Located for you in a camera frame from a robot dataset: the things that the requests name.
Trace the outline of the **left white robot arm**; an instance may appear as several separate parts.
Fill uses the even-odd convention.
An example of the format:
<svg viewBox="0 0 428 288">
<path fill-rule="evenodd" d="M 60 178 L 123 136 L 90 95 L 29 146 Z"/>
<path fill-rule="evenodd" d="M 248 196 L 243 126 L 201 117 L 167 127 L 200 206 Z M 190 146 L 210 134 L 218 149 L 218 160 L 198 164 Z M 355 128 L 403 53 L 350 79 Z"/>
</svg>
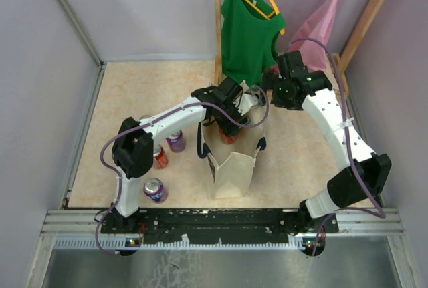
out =
<svg viewBox="0 0 428 288">
<path fill-rule="evenodd" d="M 208 119 L 218 123 L 227 136 L 234 136 L 249 124 L 247 114 L 257 105 L 257 96 L 249 88 L 227 78 L 218 86 L 193 91 L 179 105 L 160 114 L 139 121 L 125 119 L 112 145 L 112 159 L 119 172 L 116 226 L 127 233 L 138 227 L 141 178 L 153 166 L 155 146 L 173 133 Z"/>
</svg>

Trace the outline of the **beige canvas tote bag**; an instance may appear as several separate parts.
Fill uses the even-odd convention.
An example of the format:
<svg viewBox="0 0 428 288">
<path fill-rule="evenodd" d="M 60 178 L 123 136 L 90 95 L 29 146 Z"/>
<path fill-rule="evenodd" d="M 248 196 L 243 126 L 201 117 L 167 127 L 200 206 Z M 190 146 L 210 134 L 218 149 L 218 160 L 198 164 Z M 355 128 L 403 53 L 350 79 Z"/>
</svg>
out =
<svg viewBox="0 0 428 288">
<path fill-rule="evenodd" d="M 213 199 L 238 198 L 244 196 L 253 178 L 256 158 L 259 152 L 266 147 L 266 120 L 268 107 L 263 103 L 265 98 L 259 94 L 257 88 L 250 89 L 245 82 L 239 84 L 243 93 L 257 94 L 262 102 L 261 106 L 252 108 L 244 115 L 247 124 L 240 124 L 226 114 L 219 106 L 211 103 L 210 91 L 217 86 L 199 88 L 191 93 L 201 102 L 213 104 L 214 107 L 205 106 L 207 113 L 205 119 L 197 126 L 197 154 L 199 158 L 206 159 L 212 175 L 209 182 L 209 196 Z M 213 110 L 219 110 L 241 129 L 237 140 L 226 145 L 221 141 L 219 126 L 214 117 Z"/>
</svg>

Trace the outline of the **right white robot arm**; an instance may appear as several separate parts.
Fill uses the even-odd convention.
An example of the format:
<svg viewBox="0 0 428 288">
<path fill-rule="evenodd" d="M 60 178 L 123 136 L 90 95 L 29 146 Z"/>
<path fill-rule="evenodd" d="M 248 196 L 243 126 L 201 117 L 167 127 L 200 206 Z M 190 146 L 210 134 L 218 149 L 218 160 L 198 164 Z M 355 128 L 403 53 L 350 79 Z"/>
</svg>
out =
<svg viewBox="0 0 428 288">
<path fill-rule="evenodd" d="M 323 71 L 310 72 L 299 51 L 279 56 L 278 74 L 265 72 L 261 86 L 271 91 L 271 104 L 287 110 L 305 111 L 315 121 L 329 145 L 338 174 L 326 188 L 300 203 L 293 232 L 312 232 L 322 219 L 336 211 L 376 198 L 392 167 L 387 154 L 377 154 L 344 119 L 330 80 Z"/>
</svg>

